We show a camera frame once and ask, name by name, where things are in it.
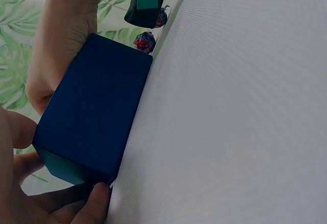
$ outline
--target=lollipop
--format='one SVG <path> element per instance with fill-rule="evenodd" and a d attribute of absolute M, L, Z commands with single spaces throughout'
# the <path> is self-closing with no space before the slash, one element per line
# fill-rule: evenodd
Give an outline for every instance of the lollipop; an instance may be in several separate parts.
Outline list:
<path fill-rule="evenodd" d="M 155 47 L 155 39 L 151 32 L 143 32 L 134 40 L 134 46 L 143 53 L 150 54 Z"/>
<path fill-rule="evenodd" d="M 167 17 L 166 10 L 169 7 L 170 6 L 167 5 L 164 8 L 161 8 L 160 9 L 159 16 L 158 16 L 158 19 L 157 19 L 157 23 L 155 25 L 155 28 L 160 28 L 160 27 L 164 26 L 167 23 L 168 17 Z"/>

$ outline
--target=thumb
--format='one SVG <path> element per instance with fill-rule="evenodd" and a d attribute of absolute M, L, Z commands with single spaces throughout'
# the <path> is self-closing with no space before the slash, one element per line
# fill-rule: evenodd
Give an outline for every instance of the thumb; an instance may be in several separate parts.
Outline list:
<path fill-rule="evenodd" d="M 14 111 L 5 111 L 14 148 L 27 148 L 33 140 L 36 123 L 22 114 Z"/>

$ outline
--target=white surface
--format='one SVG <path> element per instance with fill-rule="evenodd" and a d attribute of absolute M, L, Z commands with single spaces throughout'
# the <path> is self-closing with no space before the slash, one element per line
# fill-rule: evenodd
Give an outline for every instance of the white surface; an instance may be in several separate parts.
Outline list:
<path fill-rule="evenodd" d="M 327 222 L 327 0 L 185 0 L 109 223 Z"/>

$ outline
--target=finger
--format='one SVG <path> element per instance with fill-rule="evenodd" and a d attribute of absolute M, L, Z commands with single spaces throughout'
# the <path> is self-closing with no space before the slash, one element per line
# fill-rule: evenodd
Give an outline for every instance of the finger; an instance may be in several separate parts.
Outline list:
<path fill-rule="evenodd" d="M 52 213 L 52 215 L 62 224 L 70 224 L 76 214 L 85 205 L 84 200 L 71 203 Z"/>
<path fill-rule="evenodd" d="M 111 190 L 104 183 L 97 184 L 85 206 L 71 224 L 103 224 L 107 216 Z"/>
<path fill-rule="evenodd" d="M 14 174 L 19 183 L 22 183 L 27 176 L 33 174 L 43 166 L 44 164 L 36 152 L 14 156 Z"/>
<path fill-rule="evenodd" d="M 53 213 L 65 205 L 87 198 L 92 189 L 92 186 L 80 184 L 59 191 L 30 196 L 30 198 L 48 213 Z"/>
<path fill-rule="evenodd" d="M 14 148 L 27 148 L 33 140 L 36 123 L 22 114 L 5 111 L 9 122 L 12 144 Z"/>

